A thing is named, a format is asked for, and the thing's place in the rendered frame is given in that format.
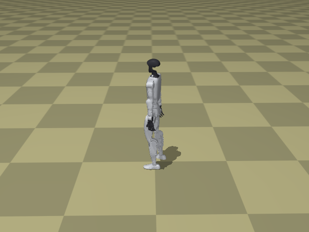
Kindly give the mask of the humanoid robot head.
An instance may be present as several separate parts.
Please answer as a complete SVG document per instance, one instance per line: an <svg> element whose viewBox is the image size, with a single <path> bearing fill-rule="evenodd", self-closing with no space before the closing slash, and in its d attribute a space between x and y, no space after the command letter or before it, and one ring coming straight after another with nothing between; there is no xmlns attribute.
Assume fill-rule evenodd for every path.
<svg viewBox="0 0 309 232"><path fill-rule="evenodd" d="M159 75L157 74L157 72L155 70L153 70L152 68L154 67L158 67L160 65L160 61L157 59L150 59L147 61L147 65L149 66L149 72L152 73L153 77L158 78ZM152 76L151 75L151 76ZM150 76L150 77L151 77Z"/></svg>

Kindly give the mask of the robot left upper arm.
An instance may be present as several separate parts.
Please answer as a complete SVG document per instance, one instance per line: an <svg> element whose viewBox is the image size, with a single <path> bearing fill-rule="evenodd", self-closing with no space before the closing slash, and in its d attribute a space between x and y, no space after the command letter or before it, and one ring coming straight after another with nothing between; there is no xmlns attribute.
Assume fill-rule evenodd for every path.
<svg viewBox="0 0 309 232"><path fill-rule="evenodd" d="M147 100L151 100L152 103L154 102L154 86L155 86L154 80L149 80L146 83L147 95L149 97Z"/></svg>

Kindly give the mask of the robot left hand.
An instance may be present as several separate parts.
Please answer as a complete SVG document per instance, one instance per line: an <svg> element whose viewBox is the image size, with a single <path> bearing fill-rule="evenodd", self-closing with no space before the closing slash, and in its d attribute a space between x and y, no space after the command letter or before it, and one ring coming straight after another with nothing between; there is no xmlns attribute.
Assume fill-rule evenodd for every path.
<svg viewBox="0 0 309 232"><path fill-rule="evenodd" d="M150 130L150 131L156 131L154 129L153 117L152 117L152 120L148 120L148 124L146 125L146 127L148 127L148 130Z"/></svg>

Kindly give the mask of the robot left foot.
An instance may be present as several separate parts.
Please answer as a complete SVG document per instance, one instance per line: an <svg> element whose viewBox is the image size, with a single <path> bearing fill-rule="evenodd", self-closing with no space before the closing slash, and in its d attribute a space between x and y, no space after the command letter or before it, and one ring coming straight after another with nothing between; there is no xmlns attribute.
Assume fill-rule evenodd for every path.
<svg viewBox="0 0 309 232"><path fill-rule="evenodd" d="M147 165L144 165L144 169L160 169L160 165L158 163L156 163L156 166L152 165L153 163L151 164L147 164Z"/></svg>

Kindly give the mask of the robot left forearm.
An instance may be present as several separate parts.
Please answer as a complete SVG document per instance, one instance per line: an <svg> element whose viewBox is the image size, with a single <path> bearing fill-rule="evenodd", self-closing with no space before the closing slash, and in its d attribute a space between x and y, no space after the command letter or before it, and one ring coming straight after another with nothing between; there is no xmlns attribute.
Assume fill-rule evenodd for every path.
<svg viewBox="0 0 309 232"><path fill-rule="evenodd" d="M147 113L147 115L148 115L148 120L152 120L152 117L153 117L153 108L154 108L154 106L152 105L152 102L151 102L151 100L147 100L146 101L146 104L147 104L147 108L148 108L148 113Z"/></svg>

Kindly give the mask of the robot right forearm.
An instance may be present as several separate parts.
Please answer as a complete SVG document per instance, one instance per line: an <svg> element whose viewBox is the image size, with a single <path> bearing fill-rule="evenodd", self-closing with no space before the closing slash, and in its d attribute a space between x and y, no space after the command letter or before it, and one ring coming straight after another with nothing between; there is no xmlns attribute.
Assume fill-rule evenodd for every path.
<svg viewBox="0 0 309 232"><path fill-rule="evenodd" d="M158 103L159 106L162 105L162 103L161 103L161 93L160 93L160 99L159 99L159 101L157 103Z"/></svg>

